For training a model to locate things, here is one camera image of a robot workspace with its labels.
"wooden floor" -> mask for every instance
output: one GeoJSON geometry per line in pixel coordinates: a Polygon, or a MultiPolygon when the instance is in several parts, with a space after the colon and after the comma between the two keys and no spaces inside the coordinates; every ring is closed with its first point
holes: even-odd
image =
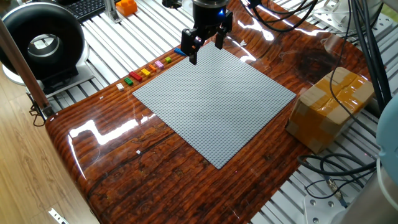
{"type": "Polygon", "coordinates": [[[98,223],[70,180],[44,127],[33,126],[23,86],[0,69],[0,223],[98,223]]]}

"red lego brick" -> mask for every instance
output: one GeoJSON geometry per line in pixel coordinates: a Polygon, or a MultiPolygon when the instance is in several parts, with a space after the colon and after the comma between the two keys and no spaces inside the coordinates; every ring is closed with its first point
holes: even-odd
{"type": "Polygon", "coordinates": [[[137,73],[135,73],[135,72],[130,72],[130,73],[129,73],[129,76],[133,77],[135,80],[137,80],[137,81],[139,81],[139,82],[142,81],[142,77],[139,76],[139,75],[138,75],[137,73]]]}

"wooden post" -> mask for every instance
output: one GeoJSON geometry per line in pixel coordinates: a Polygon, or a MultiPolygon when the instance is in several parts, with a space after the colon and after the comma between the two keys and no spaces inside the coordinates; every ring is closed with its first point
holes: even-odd
{"type": "Polygon", "coordinates": [[[37,83],[32,70],[29,68],[24,57],[19,51],[14,39],[8,32],[6,25],[0,19],[0,47],[6,53],[8,59],[17,70],[17,73],[21,76],[26,87],[30,91],[34,101],[38,104],[41,110],[44,111],[46,116],[50,116],[53,112],[48,99],[45,97],[43,90],[37,83]]]}

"orange lego brick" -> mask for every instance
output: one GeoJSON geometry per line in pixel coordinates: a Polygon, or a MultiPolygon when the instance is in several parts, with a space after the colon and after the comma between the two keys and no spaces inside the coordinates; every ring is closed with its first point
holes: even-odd
{"type": "Polygon", "coordinates": [[[137,12],[137,3],[134,0],[122,0],[116,3],[116,9],[124,16],[137,12]]]}
{"type": "Polygon", "coordinates": [[[149,68],[153,71],[156,72],[156,68],[153,65],[149,65],[149,68]]]}

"pink lego brick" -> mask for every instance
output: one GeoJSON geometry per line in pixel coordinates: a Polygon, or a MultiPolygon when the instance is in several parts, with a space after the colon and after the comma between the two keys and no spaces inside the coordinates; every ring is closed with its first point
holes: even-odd
{"type": "Polygon", "coordinates": [[[164,68],[163,63],[160,62],[160,61],[156,61],[155,64],[156,64],[160,69],[163,69],[163,68],[164,68]]]}

